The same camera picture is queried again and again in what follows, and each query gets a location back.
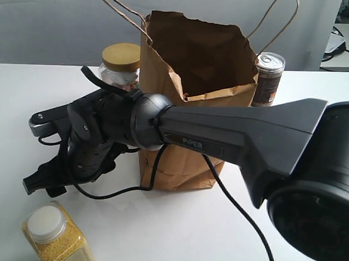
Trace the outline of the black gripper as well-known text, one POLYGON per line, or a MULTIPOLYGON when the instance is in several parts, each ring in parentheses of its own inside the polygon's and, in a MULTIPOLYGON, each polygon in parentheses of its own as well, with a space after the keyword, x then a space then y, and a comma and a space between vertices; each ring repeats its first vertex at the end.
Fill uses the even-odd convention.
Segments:
POLYGON ((65 186, 95 181, 100 175, 115 168, 115 159, 125 152, 125 145, 117 142, 89 145, 69 142, 60 145, 56 157, 41 165, 40 175, 32 174, 22 180, 27 195, 46 189, 50 198, 67 192, 65 186))

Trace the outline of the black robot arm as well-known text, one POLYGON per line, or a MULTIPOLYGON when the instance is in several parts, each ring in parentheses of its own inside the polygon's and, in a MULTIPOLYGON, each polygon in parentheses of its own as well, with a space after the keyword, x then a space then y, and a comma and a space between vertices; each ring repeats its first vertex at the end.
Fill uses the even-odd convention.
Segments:
POLYGON ((111 171, 126 146, 178 145, 239 167, 252 204, 316 261, 349 261, 349 102, 308 98, 264 108, 175 106, 161 94, 97 90, 30 118, 58 134, 56 157, 24 178, 50 197, 111 171))

